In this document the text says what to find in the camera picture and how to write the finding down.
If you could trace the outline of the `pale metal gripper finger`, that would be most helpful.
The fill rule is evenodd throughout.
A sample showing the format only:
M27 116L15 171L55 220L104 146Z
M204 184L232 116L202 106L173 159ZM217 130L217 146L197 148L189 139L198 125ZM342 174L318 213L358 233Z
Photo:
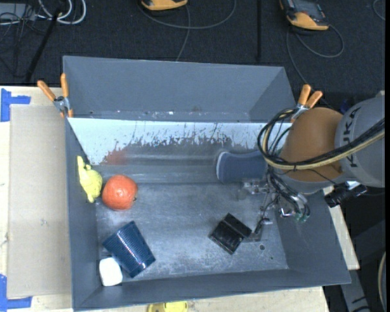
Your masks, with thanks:
M249 196L266 194L268 192L268 183L264 181L243 181L237 192L237 200L245 200Z
M260 219L254 230L247 237L247 242L259 242L263 238L266 227L272 224L273 221L269 217Z

